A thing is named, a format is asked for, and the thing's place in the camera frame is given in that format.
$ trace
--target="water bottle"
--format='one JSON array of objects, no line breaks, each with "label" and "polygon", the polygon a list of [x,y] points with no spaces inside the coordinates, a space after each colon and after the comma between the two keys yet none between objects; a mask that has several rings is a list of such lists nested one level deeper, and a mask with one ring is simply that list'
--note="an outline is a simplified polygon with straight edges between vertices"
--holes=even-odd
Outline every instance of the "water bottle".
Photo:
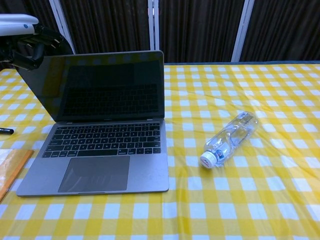
[{"label": "water bottle", "polygon": [[200,156],[202,165],[208,169],[223,166],[258,125],[257,117],[251,112],[245,111],[236,116],[204,145],[204,153]]}]

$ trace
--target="laptop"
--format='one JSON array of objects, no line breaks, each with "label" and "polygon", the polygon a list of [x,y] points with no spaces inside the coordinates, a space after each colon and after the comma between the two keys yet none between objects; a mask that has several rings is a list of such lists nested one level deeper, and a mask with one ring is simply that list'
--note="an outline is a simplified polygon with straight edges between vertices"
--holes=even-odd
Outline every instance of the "laptop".
[{"label": "laptop", "polygon": [[161,51],[46,56],[18,73],[55,121],[18,196],[169,189]]}]

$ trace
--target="bottle cap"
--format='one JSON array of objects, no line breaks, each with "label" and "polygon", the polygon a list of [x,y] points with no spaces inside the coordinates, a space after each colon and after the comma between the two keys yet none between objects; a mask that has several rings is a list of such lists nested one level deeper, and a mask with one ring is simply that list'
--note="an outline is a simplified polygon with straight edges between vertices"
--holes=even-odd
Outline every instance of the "bottle cap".
[{"label": "bottle cap", "polygon": [[217,158],[216,156],[210,152],[210,151],[205,151],[201,156],[200,156],[200,162],[204,167],[207,169],[211,169],[216,163],[217,163]]}]

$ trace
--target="black pen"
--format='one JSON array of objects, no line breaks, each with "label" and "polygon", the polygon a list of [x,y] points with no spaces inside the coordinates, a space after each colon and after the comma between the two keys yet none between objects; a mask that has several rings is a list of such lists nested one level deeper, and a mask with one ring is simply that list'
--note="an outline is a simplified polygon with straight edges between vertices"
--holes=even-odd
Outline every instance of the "black pen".
[{"label": "black pen", "polygon": [[2,128],[0,127],[0,134],[13,134],[15,131],[9,128]]}]

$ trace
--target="yellow checkered tablecloth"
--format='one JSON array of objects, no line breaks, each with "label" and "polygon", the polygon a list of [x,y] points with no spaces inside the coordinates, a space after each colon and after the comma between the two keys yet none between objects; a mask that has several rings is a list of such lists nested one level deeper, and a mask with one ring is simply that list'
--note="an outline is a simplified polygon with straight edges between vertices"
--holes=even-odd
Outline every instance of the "yellow checkered tablecloth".
[{"label": "yellow checkered tablecloth", "polygon": [[[320,239],[320,64],[164,71],[169,191],[17,197],[33,158],[0,204],[0,238]],[[225,167],[199,166],[206,140],[242,111],[260,120],[251,139]],[[0,127],[15,134],[0,147],[37,152],[53,124],[17,72],[1,71]]]}]

